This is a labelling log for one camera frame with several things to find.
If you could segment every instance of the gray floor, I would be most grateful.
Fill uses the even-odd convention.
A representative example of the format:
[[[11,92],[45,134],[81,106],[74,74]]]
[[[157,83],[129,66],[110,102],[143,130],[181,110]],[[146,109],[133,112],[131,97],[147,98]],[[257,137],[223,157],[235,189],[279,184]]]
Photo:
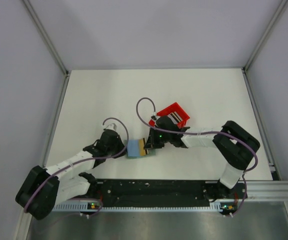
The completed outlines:
[[[31,224],[29,240],[288,240],[283,203],[246,203],[234,218],[217,212],[108,213],[86,219],[52,213]],[[37,234],[36,230],[45,230]]]

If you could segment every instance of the robotic arm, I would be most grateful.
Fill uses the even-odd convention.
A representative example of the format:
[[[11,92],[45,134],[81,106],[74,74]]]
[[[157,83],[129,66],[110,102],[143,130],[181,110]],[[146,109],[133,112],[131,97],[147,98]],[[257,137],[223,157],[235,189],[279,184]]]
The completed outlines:
[[[177,126],[169,116],[152,116],[155,127],[164,130],[183,132],[183,133],[202,133],[202,132],[223,132],[230,134],[245,142],[256,153],[260,148],[260,143],[241,126],[234,121],[227,121],[220,128],[190,128]],[[229,137],[222,134],[188,135],[175,134],[150,129],[149,138],[144,146],[145,149],[159,149],[165,143],[171,143],[177,148],[206,147],[217,148],[227,161],[225,170],[218,180],[216,187],[207,189],[205,197],[208,199],[227,198],[232,189],[241,178],[244,171],[250,164],[253,154],[242,144],[232,141]]]
[[[24,208],[32,194],[47,178],[65,168],[66,170],[57,173],[56,176],[51,177],[46,182],[38,195],[29,204],[27,212],[40,220],[45,218],[55,205],[86,194],[91,184],[96,182],[96,179],[85,171],[105,162],[105,159],[97,158],[116,155],[125,147],[116,129],[117,126],[114,123],[110,124],[95,143],[84,147],[78,154],[59,164],[47,168],[40,166],[32,168],[16,195],[16,202]],[[119,158],[125,154],[126,151],[114,158]],[[78,161],[85,159],[90,160],[76,164]]]

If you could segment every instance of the blue cloth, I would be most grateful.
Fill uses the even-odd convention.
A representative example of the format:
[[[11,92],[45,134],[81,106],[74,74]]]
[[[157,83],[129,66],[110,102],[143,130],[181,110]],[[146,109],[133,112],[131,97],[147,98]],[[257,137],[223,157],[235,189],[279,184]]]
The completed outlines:
[[[129,140],[128,141],[127,156],[129,156],[129,157],[141,157],[139,140]]]

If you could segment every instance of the white table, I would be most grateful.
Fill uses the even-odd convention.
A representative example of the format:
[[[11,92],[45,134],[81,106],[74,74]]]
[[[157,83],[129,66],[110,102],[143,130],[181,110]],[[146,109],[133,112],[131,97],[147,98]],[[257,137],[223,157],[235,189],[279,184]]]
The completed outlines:
[[[233,120],[259,140],[256,169],[247,180],[272,180],[268,160],[240,69],[74,70],[70,75],[47,166],[57,164],[100,138],[105,118],[122,120],[131,139],[147,138],[149,129],[137,118],[135,106],[150,97],[160,111],[178,102],[188,113],[187,126],[222,126]],[[140,105],[149,121],[153,107]],[[126,134],[117,123],[121,138]],[[108,159],[92,169],[96,178],[218,180],[226,160],[214,148],[175,148],[167,144],[156,156]]]

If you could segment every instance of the red container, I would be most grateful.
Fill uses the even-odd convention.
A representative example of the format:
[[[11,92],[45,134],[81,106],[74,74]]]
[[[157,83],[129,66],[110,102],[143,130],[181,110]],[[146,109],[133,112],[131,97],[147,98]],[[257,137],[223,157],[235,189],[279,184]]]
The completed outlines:
[[[186,122],[190,119],[190,116],[183,110],[183,108],[181,108],[181,106],[177,103],[174,102],[173,104],[169,105],[168,107],[164,108],[163,110],[159,111],[157,113],[157,116],[167,116],[171,113],[176,112],[180,118],[182,119],[182,121],[180,121],[177,126],[179,128],[183,128],[186,125]],[[155,122],[153,120],[150,120],[149,125],[154,126]]]

